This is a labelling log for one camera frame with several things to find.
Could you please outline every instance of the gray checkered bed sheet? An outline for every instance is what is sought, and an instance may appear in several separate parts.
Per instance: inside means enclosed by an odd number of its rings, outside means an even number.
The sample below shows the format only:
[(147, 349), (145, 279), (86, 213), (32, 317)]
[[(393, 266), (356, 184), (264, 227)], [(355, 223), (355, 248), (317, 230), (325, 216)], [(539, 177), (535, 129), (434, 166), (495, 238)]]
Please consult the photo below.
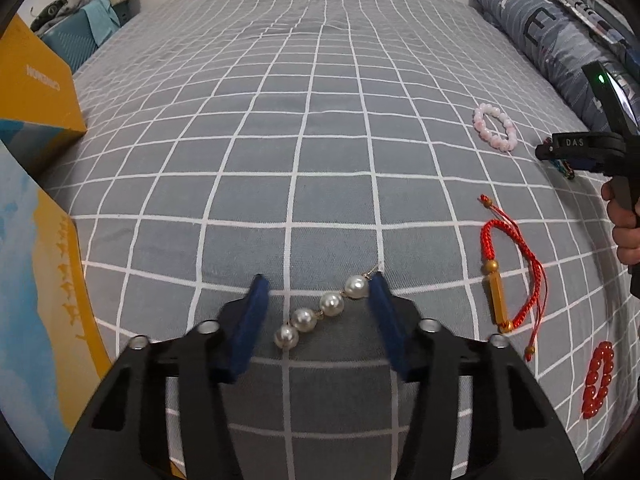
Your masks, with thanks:
[[(500, 32), (452, 0), (174, 0), (135, 18), (76, 74), (89, 131), (44, 179), (78, 226), (115, 357), (133, 334), (179, 336), (264, 273), (272, 296), (248, 373), (225, 390), (248, 480), (388, 479), (415, 389), (390, 372), (364, 302), (288, 354), (273, 331), (380, 262), (455, 333), (495, 331), (479, 204), (493, 196), (545, 264), (550, 299), (530, 369), (587, 467), (635, 400), (638, 302), (615, 259), (601, 181), (534, 158), (584, 126)], [(512, 154), (471, 127), (479, 102), (515, 121)], [(495, 234), (511, 315), (528, 273)], [(521, 351), (531, 320), (511, 335)], [(611, 340), (606, 406), (580, 418), (594, 345)], [(463, 381), (454, 476), (465, 471)], [(175, 390), (172, 455), (182, 463)]]

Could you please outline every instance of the gold bead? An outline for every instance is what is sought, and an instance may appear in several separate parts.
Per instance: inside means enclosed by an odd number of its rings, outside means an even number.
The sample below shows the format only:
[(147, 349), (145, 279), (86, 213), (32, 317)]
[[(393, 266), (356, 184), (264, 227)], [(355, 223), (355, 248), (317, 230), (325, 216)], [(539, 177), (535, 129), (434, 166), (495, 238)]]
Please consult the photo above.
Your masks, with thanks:
[(513, 321), (508, 320), (507, 322), (502, 323), (498, 328), (500, 329), (501, 333), (508, 334), (513, 330)]
[(496, 262), (495, 260), (487, 260), (484, 263), (484, 266), (482, 266), (482, 268), (484, 269), (484, 272), (486, 272), (487, 274), (491, 274), (492, 272), (497, 272), (498, 271), (498, 262)]

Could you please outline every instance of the bolt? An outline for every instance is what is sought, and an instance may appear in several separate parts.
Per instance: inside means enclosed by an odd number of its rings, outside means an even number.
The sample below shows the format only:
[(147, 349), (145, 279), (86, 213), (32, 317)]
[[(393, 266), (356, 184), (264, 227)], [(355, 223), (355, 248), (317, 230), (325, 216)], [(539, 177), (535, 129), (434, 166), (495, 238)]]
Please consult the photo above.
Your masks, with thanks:
[(201, 334), (213, 334), (220, 329), (220, 323), (211, 319), (203, 321), (198, 325), (198, 332)]
[(440, 322), (436, 321), (435, 319), (423, 319), (420, 323), (418, 323), (418, 326), (423, 332), (430, 333), (439, 332), (442, 328)]
[(502, 334), (493, 334), (489, 338), (489, 343), (494, 345), (496, 348), (507, 348), (507, 346), (509, 346), (509, 340)]
[(142, 350), (149, 344), (149, 339), (144, 335), (137, 335), (129, 340), (129, 348), (133, 350)]

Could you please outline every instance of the finger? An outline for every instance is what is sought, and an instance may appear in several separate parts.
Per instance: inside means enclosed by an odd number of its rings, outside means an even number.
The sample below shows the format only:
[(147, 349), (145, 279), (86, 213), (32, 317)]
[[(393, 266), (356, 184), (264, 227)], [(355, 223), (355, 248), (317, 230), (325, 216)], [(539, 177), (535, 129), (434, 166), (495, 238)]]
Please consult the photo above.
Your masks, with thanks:
[(615, 200), (607, 204), (607, 216), (616, 227), (626, 227), (628, 229), (636, 227), (636, 215), (622, 208)]
[(607, 202), (609, 200), (613, 200), (614, 198), (613, 188), (611, 187), (610, 180), (602, 184), (602, 188), (600, 189), (600, 196), (602, 197), (603, 200), (606, 200)]
[(612, 231), (613, 241), (624, 249), (640, 248), (640, 229), (626, 229), (614, 227)]
[(625, 249), (618, 247), (616, 251), (620, 263), (623, 265), (635, 265), (640, 263), (640, 249)]

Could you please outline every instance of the pearl hair clip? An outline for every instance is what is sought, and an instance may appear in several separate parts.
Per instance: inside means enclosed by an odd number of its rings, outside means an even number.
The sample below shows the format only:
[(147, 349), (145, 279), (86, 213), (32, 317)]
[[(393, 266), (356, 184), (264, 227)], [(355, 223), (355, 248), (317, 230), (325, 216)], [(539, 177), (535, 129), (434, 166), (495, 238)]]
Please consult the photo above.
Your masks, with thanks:
[(362, 275), (349, 276), (344, 283), (344, 290), (326, 292), (320, 298), (319, 310), (297, 308), (289, 321), (276, 330), (273, 342), (282, 350), (291, 350), (300, 340), (300, 333), (311, 332), (319, 320), (338, 316), (344, 310), (344, 298), (361, 300), (369, 295), (369, 280), (376, 272), (378, 265)]
[[(507, 133), (507, 138), (503, 139), (500, 135), (494, 135), (486, 129), (486, 123), (484, 122), (484, 114), (491, 115), (494, 119), (498, 119)], [(500, 108), (488, 105), (487, 103), (481, 103), (474, 112), (474, 128), (476, 132), (480, 134), (480, 138), (489, 143), (492, 148), (500, 150), (501, 152), (510, 152), (518, 144), (516, 138), (516, 126), (509, 116), (500, 110)]]

